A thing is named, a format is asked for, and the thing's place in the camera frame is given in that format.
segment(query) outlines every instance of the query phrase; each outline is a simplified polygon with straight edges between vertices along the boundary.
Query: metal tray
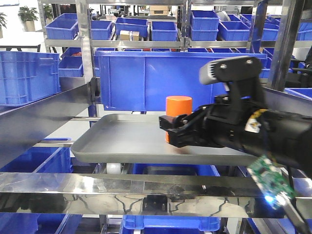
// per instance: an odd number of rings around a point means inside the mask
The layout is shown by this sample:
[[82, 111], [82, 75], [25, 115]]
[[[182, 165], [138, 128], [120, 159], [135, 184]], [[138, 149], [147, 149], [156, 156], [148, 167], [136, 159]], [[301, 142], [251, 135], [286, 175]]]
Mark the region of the metal tray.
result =
[[229, 148], [172, 146], [159, 128], [158, 115], [106, 115], [72, 145], [71, 151], [78, 160], [92, 163], [247, 166], [255, 160]]

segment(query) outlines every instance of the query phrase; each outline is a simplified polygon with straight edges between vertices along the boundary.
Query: shelf bar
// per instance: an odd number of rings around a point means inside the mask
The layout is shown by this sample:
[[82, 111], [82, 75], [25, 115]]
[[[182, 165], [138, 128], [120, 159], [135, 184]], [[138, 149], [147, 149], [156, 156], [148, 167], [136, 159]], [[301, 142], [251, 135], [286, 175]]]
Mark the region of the shelf bar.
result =
[[88, 83], [0, 113], [0, 168], [85, 110], [90, 96]]

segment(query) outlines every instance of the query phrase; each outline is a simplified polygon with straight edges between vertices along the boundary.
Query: orange cup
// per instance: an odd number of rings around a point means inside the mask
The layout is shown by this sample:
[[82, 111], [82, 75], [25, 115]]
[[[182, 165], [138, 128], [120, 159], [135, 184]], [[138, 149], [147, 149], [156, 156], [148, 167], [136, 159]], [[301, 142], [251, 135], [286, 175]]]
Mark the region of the orange cup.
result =
[[[169, 96], [166, 98], [166, 115], [179, 116], [192, 113], [192, 98], [188, 96]], [[166, 141], [169, 142], [169, 135], [166, 132]]]

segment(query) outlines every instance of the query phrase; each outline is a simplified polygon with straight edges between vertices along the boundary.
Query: reflective metal surface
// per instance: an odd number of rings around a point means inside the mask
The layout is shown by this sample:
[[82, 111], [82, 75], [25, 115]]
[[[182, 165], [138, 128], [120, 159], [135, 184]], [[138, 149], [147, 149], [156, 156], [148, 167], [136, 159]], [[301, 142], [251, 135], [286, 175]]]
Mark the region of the reflective metal surface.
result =
[[276, 90], [264, 88], [267, 105], [270, 109], [312, 116], [312, 102]]
[[0, 113], [0, 168], [90, 105], [85, 84], [26, 106]]
[[86, 0], [76, 0], [80, 47], [85, 82], [89, 82], [94, 75], [93, 47], [91, 41], [91, 23], [89, 4]]
[[256, 157], [229, 148], [187, 146], [165, 141], [158, 115], [112, 114], [100, 119], [71, 147], [78, 160], [102, 163], [240, 165]]
[[254, 1], [250, 35], [247, 42], [247, 52], [249, 53], [259, 53], [267, 8], [268, 0]]
[[[152, 209], [151, 195], [168, 202]], [[266, 206], [250, 178], [172, 175], [3, 173], [0, 211], [284, 217]]]
[[283, 91], [305, 0], [284, 0], [267, 87]]

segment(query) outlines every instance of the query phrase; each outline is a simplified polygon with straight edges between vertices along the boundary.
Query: circuit board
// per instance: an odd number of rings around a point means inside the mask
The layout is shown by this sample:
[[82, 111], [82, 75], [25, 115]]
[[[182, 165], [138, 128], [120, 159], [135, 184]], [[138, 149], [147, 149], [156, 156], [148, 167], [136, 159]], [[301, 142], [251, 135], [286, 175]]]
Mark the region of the circuit board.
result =
[[247, 170], [262, 191], [266, 201], [274, 209], [278, 209], [281, 206], [276, 198], [282, 193], [289, 200], [295, 197], [295, 192], [290, 187], [288, 181], [266, 156], [257, 159]]

